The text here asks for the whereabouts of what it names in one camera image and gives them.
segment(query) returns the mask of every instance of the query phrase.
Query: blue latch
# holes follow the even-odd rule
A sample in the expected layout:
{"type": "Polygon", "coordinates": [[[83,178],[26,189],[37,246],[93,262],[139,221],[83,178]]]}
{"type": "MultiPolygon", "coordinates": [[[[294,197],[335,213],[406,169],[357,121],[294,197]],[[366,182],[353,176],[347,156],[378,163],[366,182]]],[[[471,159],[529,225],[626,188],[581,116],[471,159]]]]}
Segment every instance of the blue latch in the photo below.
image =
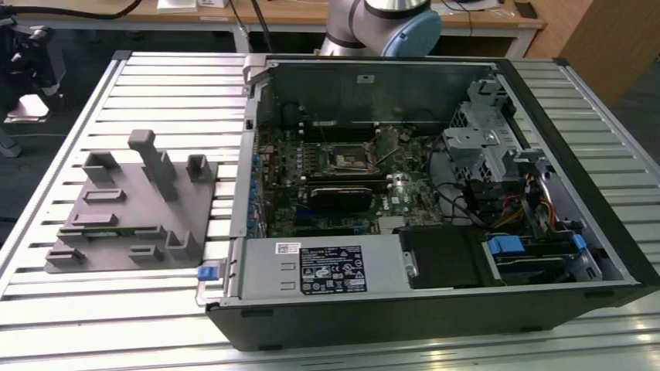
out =
{"type": "Polygon", "coordinates": [[[574,234],[571,239],[574,240],[574,243],[577,244],[578,249],[581,251],[583,251],[587,248],[586,238],[582,236],[582,234],[574,234]]]}
{"type": "Polygon", "coordinates": [[[221,267],[202,266],[198,269],[198,279],[201,281],[218,281],[218,280],[221,280],[221,267]]]}
{"type": "Polygon", "coordinates": [[[489,240],[493,255],[501,253],[525,253],[526,247],[519,236],[494,236],[489,240]]]}

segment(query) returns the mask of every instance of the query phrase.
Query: sticker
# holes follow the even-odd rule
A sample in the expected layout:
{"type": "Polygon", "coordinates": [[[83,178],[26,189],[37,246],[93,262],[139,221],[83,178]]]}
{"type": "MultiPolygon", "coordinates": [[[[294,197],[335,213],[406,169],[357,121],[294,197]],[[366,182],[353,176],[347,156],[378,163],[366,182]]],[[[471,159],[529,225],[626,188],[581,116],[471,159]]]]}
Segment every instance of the sticker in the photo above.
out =
{"type": "Polygon", "coordinates": [[[358,83],[374,83],[377,76],[374,75],[358,75],[358,83]]]}
{"type": "Polygon", "coordinates": [[[306,295],[367,292],[361,246],[299,246],[299,251],[301,291],[306,295]]]}
{"type": "Polygon", "coordinates": [[[298,254],[301,251],[301,242],[277,243],[277,254],[298,254]]]}
{"type": "Polygon", "coordinates": [[[221,21],[221,22],[229,22],[230,18],[227,17],[199,17],[201,21],[221,21]]]}

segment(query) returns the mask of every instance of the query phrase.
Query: power supply label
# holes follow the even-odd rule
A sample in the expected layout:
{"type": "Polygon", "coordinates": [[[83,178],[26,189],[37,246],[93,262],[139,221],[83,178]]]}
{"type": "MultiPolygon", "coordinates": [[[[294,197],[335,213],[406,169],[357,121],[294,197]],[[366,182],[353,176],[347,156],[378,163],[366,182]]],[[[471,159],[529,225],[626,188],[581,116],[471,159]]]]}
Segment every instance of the power supply label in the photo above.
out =
{"type": "Polygon", "coordinates": [[[301,291],[306,295],[367,292],[362,247],[302,247],[301,291]]]}

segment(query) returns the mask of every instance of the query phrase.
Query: cable on desk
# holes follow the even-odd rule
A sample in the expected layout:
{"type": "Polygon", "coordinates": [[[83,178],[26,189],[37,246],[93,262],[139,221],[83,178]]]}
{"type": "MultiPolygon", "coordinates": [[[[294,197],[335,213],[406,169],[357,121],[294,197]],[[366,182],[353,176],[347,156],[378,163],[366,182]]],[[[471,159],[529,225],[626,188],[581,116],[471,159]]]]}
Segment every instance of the cable on desk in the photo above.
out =
{"type": "Polygon", "coordinates": [[[449,3],[447,3],[447,2],[445,2],[445,0],[441,0],[441,1],[443,2],[445,6],[447,6],[447,8],[449,8],[450,10],[454,10],[455,12],[467,12],[467,21],[470,22],[470,25],[471,25],[471,34],[470,34],[470,36],[469,36],[469,37],[473,37],[473,33],[474,33],[474,31],[475,31],[475,27],[473,27],[473,10],[469,10],[469,9],[463,6],[463,4],[462,4],[461,2],[458,2],[458,6],[461,6],[461,7],[462,7],[462,9],[457,9],[457,8],[453,8],[453,7],[449,5],[449,3]]]}
{"type": "Polygon", "coordinates": [[[269,53],[274,53],[271,30],[269,29],[267,20],[265,19],[265,15],[262,13],[262,7],[259,6],[258,0],[253,0],[253,7],[255,8],[255,13],[258,13],[259,23],[262,24],[262,28],[265,31],[265,39],[267,40],[269,53]]]}
{"type": "Polygon", "coordinates": [[[115,14],[89,13],[71,9],[50,8],[46,6],[13,6],[13,5],[0,5],[0,14],[2,13],[11,15],[26,14],[26,13],[57,14],[57,15],[70,15],[73,17],[79,17],[79,18],[98,19],[102,21],[113,21],[114,19],[119,19],[125,17],[127,14],[130,14],[135,10],[135,8],[138,8],[142,2],[143,0],[134,0],[131,5],[129,5],[125,8],[125,10],[122,10],[119,13],[115,14]]]}
{"type": "Polygon", "coordinates": [[[230,6],[231,6],[231,11],[235,13],[237,23],[239,23],[241,32],[245,34],[245,37],[249,40],[249,48],[250,48],[250,52],[253,53],[254,50],[253,50],[253,44],[250,43],[250,31],[249,28],[246,27],[243,19],[239,16],[239,12],[237,11],[235,0],[230,0],[230,6]]]}

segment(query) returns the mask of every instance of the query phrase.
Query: motherboard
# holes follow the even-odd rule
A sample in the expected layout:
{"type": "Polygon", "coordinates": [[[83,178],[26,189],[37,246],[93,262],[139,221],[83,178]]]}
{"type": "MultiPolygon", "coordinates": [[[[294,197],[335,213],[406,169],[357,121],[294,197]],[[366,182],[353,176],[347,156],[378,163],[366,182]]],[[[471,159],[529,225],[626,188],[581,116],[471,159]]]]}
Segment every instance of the motherboard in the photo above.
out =
{"type": "Polygon", "coordinates": [[[333,121],[262,132],[267,237],[391,234],[445,221],[426,170],[438,137],[402,123],[342,132],[333,121]]]}

